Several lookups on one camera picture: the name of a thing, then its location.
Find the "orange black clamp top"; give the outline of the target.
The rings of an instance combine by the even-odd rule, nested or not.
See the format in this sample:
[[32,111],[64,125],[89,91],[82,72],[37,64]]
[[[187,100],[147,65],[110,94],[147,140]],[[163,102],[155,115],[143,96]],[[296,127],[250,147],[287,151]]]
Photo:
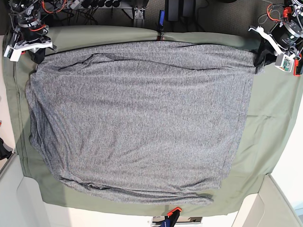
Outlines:
[[160,10],[159,11],[159,18],[158,18],[158,24],[157,24],[157,41],[162,41],[164,38],[164,19],[165,19],[165,11]]

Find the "metal table bracket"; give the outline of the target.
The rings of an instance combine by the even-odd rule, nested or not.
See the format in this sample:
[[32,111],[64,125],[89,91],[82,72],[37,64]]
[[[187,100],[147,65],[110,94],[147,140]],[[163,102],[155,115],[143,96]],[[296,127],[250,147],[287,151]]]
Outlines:
[[143,28],[145,23],[145,9],[134,8],[133,9],[133,26]]

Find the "white power strip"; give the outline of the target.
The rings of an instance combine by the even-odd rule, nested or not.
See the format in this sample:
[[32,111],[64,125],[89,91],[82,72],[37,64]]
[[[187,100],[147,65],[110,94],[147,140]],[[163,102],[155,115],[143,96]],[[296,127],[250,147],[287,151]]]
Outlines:
[[68,0],[66,8],[72,10],[118,8],[121,2],[121,0]]

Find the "black power adapter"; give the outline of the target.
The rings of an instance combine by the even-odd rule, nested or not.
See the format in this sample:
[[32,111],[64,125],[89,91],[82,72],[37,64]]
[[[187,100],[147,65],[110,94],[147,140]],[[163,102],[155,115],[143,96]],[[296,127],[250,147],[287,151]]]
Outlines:
[[195,11],[195,0],[182,0],[181,1],[181,16],[193,17]]
[[176,22],[179,18],[179,0],[165,0],[165,19]]

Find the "orange black clamp bottom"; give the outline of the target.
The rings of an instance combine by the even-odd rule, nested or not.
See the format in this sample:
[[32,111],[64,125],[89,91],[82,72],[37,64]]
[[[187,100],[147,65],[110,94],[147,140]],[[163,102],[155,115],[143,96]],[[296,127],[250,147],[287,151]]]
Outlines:
[[165,219],[161,222],[160,227],[174,227],[181,211],[182,209],[180,207],[176,207],[168,212]]

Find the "black object left edge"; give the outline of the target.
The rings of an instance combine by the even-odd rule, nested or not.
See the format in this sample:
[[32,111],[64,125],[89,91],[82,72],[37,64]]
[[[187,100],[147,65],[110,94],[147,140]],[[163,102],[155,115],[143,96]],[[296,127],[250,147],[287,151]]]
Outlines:
[[11,155],[12,155],[12,152],[8,151],[4,147],[4,141],[2,138],[0,138],[0,160],[4,160],[5,158],[9,159]]

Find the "orange black clamp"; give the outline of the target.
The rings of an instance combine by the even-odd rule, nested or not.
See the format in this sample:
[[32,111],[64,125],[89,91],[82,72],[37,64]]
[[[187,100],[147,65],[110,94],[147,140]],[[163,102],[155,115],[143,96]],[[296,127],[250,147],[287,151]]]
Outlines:
[[176,207],[168,212],[165,219],[161,222],[160,227],[174,227],[181,211],[182,209],[180,207]]
[[294,76],[300,77],[303,74],[303,56],[299,56],[294,60]]
[[157,41],[162,41],[164,38],[164,19],[165,19],[165,11],[160,10],[159,11],[159,18],[158,18],[158,24],[157,24]]

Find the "black power adapter left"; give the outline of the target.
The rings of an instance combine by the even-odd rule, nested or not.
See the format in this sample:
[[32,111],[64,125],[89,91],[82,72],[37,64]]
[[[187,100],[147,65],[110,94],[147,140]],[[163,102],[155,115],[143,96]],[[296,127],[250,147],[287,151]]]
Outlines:
[[179,0],[165,0],[165,19],[176,22],[179,18]]

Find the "black power adapter right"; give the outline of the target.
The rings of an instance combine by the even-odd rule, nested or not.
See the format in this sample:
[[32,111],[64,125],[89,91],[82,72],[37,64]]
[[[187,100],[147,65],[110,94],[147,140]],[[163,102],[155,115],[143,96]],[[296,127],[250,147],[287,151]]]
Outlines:
[[195,11],[195,0],[182,0],[181,1],[181,16],[193,17]]

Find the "grey heathered T-shirt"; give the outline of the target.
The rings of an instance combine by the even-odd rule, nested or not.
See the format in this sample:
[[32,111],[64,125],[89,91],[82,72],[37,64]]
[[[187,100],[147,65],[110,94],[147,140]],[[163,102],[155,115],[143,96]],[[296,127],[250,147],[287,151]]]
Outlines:
[[26,84],[31,145],[79,192],[141,204],[213,202],[246,123],[256,56],[139,42],[46,56]]

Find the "orange black clamp right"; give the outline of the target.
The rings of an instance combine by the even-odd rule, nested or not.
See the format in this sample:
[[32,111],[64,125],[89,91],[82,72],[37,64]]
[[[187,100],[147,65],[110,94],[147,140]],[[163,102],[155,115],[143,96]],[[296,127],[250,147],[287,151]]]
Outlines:
[[299,56],[294,60],[294,76],[300,77],[303,74],[303,56]]

